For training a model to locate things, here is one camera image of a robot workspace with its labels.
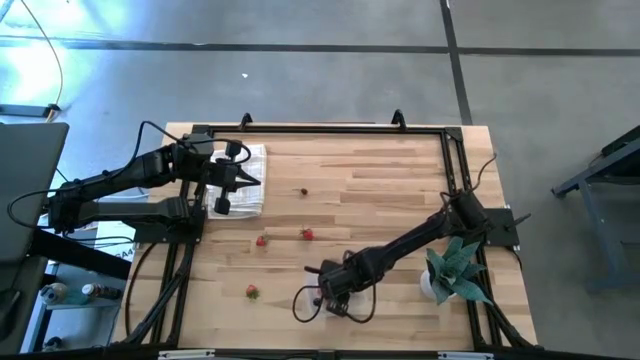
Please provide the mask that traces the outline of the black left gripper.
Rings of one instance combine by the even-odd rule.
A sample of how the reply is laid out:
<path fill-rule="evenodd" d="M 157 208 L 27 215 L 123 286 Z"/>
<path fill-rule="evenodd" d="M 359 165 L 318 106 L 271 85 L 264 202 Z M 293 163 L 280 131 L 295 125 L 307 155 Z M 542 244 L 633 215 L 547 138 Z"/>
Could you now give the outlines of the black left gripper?
<path fill-rule="evenodd" d="M 214 203 L 214 211 L 218 214 L 228 215 L 230 211 L 230 201 L 228 193 L 234 186 L 234 192 L 247 187 L 260 186 L 261 182 L 257 178 L 247 173 L 242 167 L 237 168 L 234 164 L 236 157 L 242 151 L 242 143 L 230 141 L 226 145 L 225 158 L 218 158 L 211 175 L 212 184 L 220 188 L 220 194 Z M 236 182 L 236 176 L 249 182 Z"/>

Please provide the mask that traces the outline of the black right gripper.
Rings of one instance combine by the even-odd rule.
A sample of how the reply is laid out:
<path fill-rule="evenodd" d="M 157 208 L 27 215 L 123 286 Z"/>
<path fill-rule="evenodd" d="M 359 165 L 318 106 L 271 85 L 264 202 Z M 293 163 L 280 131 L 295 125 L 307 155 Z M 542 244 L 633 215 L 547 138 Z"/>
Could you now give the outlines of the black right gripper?
<path fill-rule="evenodd" d="M 318 290 L 313 304 L 325 306 L 328 312 L 339 317 L 351 317 L 351 294 L 368 288 L 368 281 L 351 260 L 342 263 L 324 260 L 319 268 L 306 266 L 305 271 L 317 276 Z"/>

